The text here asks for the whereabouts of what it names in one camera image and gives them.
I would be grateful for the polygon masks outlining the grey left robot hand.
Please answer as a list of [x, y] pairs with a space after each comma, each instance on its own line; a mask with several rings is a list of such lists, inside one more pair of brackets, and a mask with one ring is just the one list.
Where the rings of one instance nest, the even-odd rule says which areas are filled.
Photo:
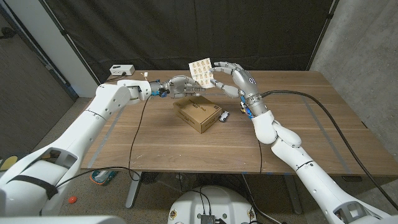
[[152, 95], [161, 98], [183, 98], [185, 96], [200, 96], [206, 91], [193, 78], [185, 75], [177, 75], [165, 82], [150, 82]]

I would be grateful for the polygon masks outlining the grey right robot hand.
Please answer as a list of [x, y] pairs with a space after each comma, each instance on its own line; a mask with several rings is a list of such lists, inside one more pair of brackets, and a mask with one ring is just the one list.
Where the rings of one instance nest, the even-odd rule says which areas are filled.
[[261, 99], [261, 94], [257, 88], [256, 81], [252, 75], [242, 66], [236, 63], [215, 62], [215, 67], [209, 69], [210, 72], [224, 72], [231, 75], [234, 83], [243, 91], [247, 107], [252, 115], [257, 117], [268, 111]]

